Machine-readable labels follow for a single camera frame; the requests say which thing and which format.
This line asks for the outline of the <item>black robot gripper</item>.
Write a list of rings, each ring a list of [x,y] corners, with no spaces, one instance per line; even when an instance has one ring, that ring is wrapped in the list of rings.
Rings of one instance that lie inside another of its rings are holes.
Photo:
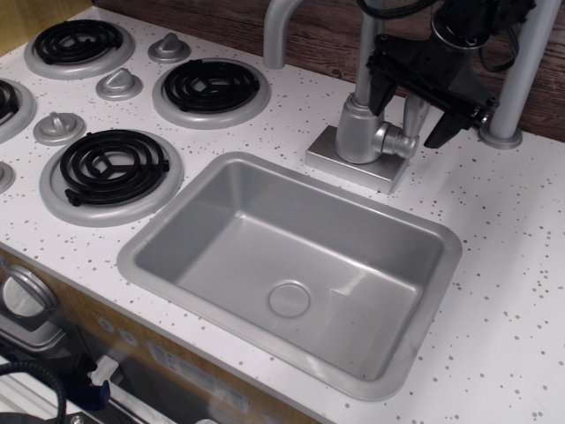
[[[475,73],[472,55],[489,38],[449,26],[433,28],[425,40],[379,34],[367,59],[369,107],[379,116],[401,87],[445,111],[427,137],[426,148],[441,148],[464,127],[481,124],[499,106],[498,97]]]

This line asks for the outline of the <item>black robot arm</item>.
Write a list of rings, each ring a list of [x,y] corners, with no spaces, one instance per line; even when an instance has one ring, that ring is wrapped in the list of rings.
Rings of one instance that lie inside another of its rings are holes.
[[[426,147],[440,148],[460,131],[481,127],[499,101],[475,73],[471,57],[481,54],[491,36],[504,34],[511,58],[485,68],[510,68],[519,52],[514,26],[535,6],[533,1],[446,1],[434,13],[425,40],[378,34],[367,60],[371,112],[381,114],[402,87],[443,112]]]

